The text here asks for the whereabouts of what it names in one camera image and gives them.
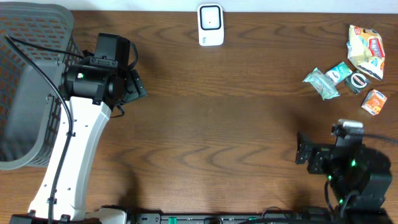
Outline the orange Kleenex tissue pack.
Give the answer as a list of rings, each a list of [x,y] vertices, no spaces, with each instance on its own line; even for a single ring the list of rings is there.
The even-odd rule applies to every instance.
[[[386,101],[387,97],[380,91],[371,90],[365,97],[361,107],[369,114],[374,116],[381,112],[382,107],[384,106]]]

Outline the teal crinkled snack pack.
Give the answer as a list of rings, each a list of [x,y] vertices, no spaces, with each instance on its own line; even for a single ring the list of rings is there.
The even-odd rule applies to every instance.
[[[318,68],[310,72],[303,80],[304,83],[309,83],[316,89],[322,100],[330,100],[339,97],[338,90],[335,88],[333,82],[326,77]]]

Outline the dark green round-label pack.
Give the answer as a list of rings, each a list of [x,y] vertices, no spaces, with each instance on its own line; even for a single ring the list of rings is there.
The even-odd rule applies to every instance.
[[[353,72],[344,80],[344,84],[355,94],[361,93],[371,83],[359,70]]]

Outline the teal Kleenex tissue pack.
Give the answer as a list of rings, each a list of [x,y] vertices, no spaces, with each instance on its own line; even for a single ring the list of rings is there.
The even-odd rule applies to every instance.
[[[334,84],[337,85],[343,82],[352,74],[352,70],[344,62],[339,63],[332,69],[326,72],[325,76]]]

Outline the large yellow wipes pack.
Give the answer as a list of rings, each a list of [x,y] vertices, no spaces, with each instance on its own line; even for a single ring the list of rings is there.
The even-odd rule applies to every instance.
[[[386,55],[380,34],[354,25],[348,34],[348,60],[364,74],[383,80]]]

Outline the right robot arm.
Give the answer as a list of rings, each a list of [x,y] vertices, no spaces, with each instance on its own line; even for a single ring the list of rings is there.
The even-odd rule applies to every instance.
[[[362,136],[338,136],[334,144],[319,144],[297,134],[297,164],[308,163],[309,174],[325,175],[338,205],[335,223],[392,223],[382,208],[392,182],[389,158],[363,144]]]

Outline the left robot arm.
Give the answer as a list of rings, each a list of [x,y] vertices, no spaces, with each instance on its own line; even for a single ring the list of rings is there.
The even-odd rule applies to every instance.
[[[129,223],[125,208],[105,205],[86,211],[93,159],[115,106],[146,95],[135,69],[74,65],[62,75],[65,107],[42,185],[26,214],[11,223]]]

